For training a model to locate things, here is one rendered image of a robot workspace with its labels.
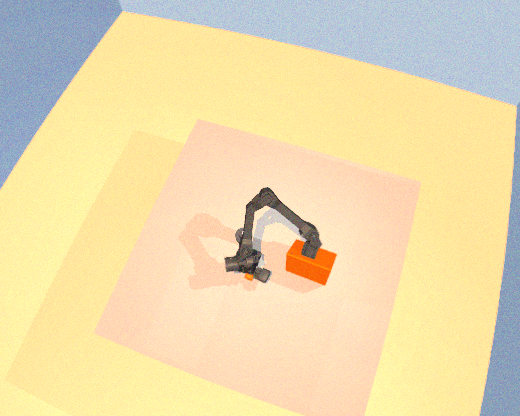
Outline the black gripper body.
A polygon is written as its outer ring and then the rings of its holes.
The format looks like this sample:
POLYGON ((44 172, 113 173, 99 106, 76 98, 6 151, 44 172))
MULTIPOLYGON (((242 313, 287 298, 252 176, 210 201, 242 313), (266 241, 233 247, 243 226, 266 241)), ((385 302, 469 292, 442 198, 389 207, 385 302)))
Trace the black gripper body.
POLYGON ((261 281, 261 282, 265 283, 268 280, 271 272, 269 270, 265 269, 265 268, 263 268, 263 269, 256 268, 256 266, 257 265, 255 264, 255 267, 252 270, 249 270, 249 271, 245 270, 243 268, 243 266, 241 266, 241 268, 239 268, 239 269, 243 273, 246 273, 246 274, 248 274, 250 276, 255 275, 256 277, 258 277, 258 279, 257 279, 258 281, 261 281))

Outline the black round pedestal with silver shaft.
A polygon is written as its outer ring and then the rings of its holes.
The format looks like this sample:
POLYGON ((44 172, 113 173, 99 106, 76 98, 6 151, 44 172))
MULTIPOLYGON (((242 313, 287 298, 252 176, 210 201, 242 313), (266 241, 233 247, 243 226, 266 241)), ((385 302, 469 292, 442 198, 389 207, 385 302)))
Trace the black round pedestal with silver shaft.
POLYGON ((244 227, 242 228, 239 228, 236 233, 235 233, 235 238, 236 238, 236 241, 239 243, 240 242, 240 239, 242 237, 242 234, 243 234, 243 229, 244 227))

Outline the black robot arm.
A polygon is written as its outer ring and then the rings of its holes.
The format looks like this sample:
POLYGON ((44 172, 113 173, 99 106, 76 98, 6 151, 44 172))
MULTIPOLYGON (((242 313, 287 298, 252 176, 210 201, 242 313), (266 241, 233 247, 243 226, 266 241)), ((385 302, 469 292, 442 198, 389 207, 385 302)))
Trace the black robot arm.
POLYGON ((303 245, 301 255, 312 260, 316 259, 319 248, 323 246, 317 227, 300 218, 282 203, 271 188, 264 187, 246 204, 244 229, 239 242, 239 249, 236 252, 236 256, 224 257, 226 273, 239 271, 241 266, 248 271, 252 270, 255 264, 258 267, 261 252, 252 247, 252 231, 255 212, 265 206, 277 210, 300 229, 298 230, 300 235, 307 240, 303 245))

